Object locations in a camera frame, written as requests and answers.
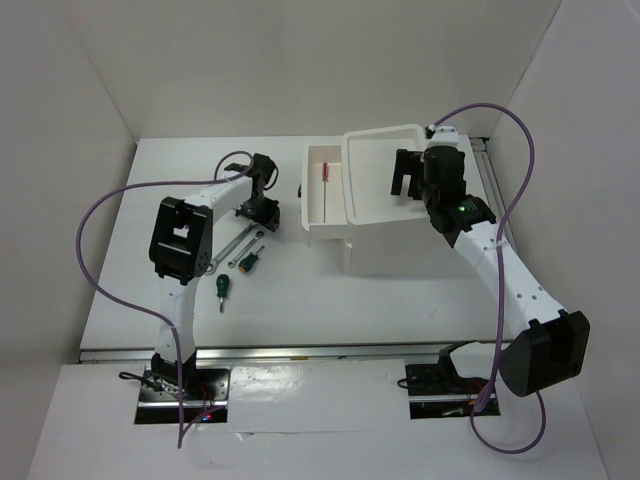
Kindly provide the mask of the red handled long screwdriver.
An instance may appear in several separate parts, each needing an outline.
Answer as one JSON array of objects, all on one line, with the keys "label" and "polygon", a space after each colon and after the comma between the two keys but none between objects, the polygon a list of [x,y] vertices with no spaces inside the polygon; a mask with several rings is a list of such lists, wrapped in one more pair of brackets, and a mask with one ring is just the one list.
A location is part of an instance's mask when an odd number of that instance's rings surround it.
[{"label": "red handled long screwdriver", "polygon": [[327,201],[328,201],[328,194],[327,194],[327,190],[328,190],[328,180],[329,180],[329,163],[328,162],[323,162],[322,163],[322,184],[323,184],[323,223],[326,223],[327,220]]}]

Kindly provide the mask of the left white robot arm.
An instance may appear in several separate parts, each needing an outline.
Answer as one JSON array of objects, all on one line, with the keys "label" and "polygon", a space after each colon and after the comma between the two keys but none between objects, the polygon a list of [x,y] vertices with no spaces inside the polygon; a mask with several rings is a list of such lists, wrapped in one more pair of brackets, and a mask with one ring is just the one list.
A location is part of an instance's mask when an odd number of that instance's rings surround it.
[{"label": "left white robot arm", "polygon": [[213,227],[230,211],[272,232],[280,223],[279,202],[264,191],[277,172],[268,156],[255,154],[253,165],[232,163],[216,182],[185,199],[160,203],[149,257],[159,277],[160,327],[151,370],[176,399],[196,390],[194,309],[200,278],[213,259]]}]

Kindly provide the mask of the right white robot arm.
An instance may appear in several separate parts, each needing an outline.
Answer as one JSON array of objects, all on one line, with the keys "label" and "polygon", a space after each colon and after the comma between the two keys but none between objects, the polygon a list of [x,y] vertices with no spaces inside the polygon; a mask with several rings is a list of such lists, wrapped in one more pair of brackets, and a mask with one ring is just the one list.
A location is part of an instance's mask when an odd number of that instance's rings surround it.
[{"label": "right white robot arm", "polygon": [[453,146],[399,149],[391,192],[400,194],[407,182],[409,196],[424,203],[432,227],[490,288],[513,338],[500,353],[498,370],[508,389],[525,397],[580,374],[590,323],[549,295],[499,237],[489,206],[466,190],[464,160]]}]

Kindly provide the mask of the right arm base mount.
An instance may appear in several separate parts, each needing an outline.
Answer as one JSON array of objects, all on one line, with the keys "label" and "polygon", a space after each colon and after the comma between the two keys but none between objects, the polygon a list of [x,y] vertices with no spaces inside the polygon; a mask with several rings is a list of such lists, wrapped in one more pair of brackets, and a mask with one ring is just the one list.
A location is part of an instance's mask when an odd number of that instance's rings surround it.
[{"label": "right arm base mount", "polygon": [[442,349],[431,363],[405,366],[405,376],[396,385],[407,392],[412,420],[469,417],[477,397],[488,383],[479,377],[461,377]]}]

